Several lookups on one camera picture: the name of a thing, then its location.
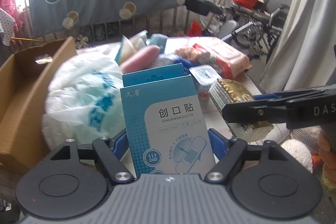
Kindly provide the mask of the blue bandage box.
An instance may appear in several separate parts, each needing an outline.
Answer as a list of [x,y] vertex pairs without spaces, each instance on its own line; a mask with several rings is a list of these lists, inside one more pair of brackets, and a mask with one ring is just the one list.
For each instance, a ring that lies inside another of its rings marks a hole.
[[122,109],[137,176],[199,174],[215,165],[198,94],[182,64],[123,75]]

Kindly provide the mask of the gold tissue pack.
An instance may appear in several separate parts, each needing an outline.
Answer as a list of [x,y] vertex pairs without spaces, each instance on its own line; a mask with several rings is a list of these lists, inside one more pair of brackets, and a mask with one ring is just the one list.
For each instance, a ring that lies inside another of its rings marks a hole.
[[264,139],[273,130],[273,125],[267,121],[248,120],[246,107],[254,98],[242,83],[217,79],[209,94],[234,137],[250,143]]

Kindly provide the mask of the yogurt cup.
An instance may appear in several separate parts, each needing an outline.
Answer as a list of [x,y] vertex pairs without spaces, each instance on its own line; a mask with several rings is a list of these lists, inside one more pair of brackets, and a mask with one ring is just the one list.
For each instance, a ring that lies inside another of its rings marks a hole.
[[197,94],[202,97],[208,96],[210,87],[217,79],[221,78],[217,71],[210,65],[192,67],[189,71],[193,77]]

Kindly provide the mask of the pink sponge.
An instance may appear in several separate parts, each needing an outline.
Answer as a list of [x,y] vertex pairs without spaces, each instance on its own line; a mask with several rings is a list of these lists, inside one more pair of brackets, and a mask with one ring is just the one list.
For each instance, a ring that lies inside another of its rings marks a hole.
[[120,65],[123,74],[144,70],[152,64],[160,53],[160,47],[151,45],[141,48]]

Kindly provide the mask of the teal towel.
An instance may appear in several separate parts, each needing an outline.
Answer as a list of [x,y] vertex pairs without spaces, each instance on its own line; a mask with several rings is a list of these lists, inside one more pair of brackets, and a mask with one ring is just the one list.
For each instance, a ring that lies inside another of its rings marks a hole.
[[168,37],[163,34],[152,34],[149,39],[149,45],[159,46],[160,48],[165,48]]

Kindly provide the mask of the white curtain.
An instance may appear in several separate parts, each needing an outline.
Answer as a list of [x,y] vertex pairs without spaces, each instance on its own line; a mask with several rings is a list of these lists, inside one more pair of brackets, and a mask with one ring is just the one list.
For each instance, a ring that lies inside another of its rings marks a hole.
[[260,81],[267,92],[335,84],[335,0],[292,0]]

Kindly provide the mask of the white plastic shopping bag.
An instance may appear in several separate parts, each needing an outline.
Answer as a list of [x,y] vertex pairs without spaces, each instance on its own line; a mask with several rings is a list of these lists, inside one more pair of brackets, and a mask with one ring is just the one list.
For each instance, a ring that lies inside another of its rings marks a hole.
[[125,129],[122,71],[111,54],[89,51],[71,57],[49,84],[42,133],[49,149],[66,139],[88,144]]

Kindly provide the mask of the wet wipes pack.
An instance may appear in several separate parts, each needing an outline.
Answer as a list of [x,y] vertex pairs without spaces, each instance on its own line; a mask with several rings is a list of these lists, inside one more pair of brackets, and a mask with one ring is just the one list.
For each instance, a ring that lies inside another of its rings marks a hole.
[[247,55],[226,43],[219,45],[218,50],[206,49],[196,43],[193,46],[178,48],[174,53],[195,66],[211,66],[225,79],[235,79],[244,71],[252,68]]

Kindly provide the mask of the wheelchair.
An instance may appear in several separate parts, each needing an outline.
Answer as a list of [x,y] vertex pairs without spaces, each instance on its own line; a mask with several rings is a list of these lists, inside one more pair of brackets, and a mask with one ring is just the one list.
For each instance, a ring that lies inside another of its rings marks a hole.
[[264,0],[253,9],[237,4],[224,7],[238,22],[238,29],[231,32],[231,40],[248,51],[250,59],[262,55],[270,58],[282,33],[292,0]]

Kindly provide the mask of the brown cardboard box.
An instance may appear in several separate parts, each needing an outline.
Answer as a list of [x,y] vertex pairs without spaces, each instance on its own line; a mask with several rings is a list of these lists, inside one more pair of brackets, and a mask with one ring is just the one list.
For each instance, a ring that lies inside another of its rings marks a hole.
[[48,87],[76,55],[73,37],[12,54],[1,66],[1,168],[24,174],[49,152],[42,135]]

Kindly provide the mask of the black padded seat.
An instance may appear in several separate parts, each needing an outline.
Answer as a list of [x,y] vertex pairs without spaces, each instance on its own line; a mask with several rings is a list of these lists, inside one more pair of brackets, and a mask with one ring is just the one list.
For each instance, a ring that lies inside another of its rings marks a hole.
[[209,0],[185,0],[184,6],[187,10],[196,14],[207,16],[209,12],[215,15],[221,15],[223,9]]

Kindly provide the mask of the polka dot cloth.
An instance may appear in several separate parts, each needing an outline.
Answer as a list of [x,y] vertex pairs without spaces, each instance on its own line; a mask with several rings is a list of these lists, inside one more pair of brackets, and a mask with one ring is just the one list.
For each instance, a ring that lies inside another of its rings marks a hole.
[[14,18],[9,15],[5,10],[0,9],[0,22],[1,22],[1,43],[4,46],[9,47],[11,43],[11,37],[14,34]]

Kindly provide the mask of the pink hanging garment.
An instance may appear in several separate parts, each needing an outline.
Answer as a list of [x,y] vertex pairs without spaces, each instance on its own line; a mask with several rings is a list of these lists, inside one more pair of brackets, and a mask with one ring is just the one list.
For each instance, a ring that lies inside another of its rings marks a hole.
[[10,16],[13,17],[14,23],[14,32],[16,36],[22,34],[21,30],[23,27],[21,12],[17,9],[15,0],[1,0],[1,9],[7,12]]

